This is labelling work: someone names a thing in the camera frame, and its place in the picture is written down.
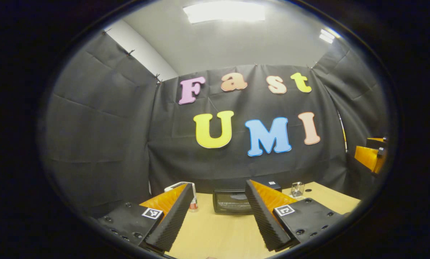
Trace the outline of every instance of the ceiling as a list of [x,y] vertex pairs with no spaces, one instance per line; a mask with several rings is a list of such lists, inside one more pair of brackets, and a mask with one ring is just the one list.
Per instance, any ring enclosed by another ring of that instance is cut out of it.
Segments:
[[158,0],[128,15],[134,28],[179,74],[243,64],[312,66],[330,44],[319,39],[325,26],[288,2],[265,5],[265,20],[191,24],[183,7],[195,0]]

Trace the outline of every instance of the table surface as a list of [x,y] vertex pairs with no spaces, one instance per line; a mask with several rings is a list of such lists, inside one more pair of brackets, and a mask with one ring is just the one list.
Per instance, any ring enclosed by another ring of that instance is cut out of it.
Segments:
[[[303,197],[345,214],[360,200],[341,194],[316,182],[305,184]],[[291,188],[282,190],[289,195]],[[214,212],[212,194],[197,193],[198,209],[188,210],[170,252],[178,259],[264,259],[280,252],[266,249],[253,215],[231,216]]]

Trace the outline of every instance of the blue letter m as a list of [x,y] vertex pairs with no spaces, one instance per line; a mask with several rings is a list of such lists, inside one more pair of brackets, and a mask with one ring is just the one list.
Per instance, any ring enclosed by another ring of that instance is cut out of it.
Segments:
[[287,118],[278,117],[275,118],[271,125],[271,130],[265,128],[260,120],[249,120],[245,122],[245,126],[250,130],[250,150],[247,154],[251,157],[259,156],[263,154],[263,150],[260,149],[260,142],[263,145],[266,153],[271,153],[273,149],[274,141],[276,146],[274,151],[276,153],[287,152],[292,149],[287,138]]

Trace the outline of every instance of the yellow letter u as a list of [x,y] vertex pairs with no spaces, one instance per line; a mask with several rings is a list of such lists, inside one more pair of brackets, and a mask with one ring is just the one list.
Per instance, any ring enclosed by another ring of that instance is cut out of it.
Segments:
[[194,116],[197,143],[207,149],[216,149],[228,144],[232,136],[231,117],[233,115],[234,112],[232,110],[224,110],[217,113],[216,116],[221,119],[221,136],[218,138],[210,136],[210,120],[213,118],[210,113]]

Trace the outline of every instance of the white wall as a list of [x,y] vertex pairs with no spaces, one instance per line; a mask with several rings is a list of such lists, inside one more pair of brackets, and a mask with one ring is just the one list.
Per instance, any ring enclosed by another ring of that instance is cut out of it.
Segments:
[[159,79],[165,81],[177,77],[178,74],[167,61],[151,46],[139,33],[130,27],[124,20],[105,28],[111,36],[127,52],[143,64],[153,75],[160,74]]

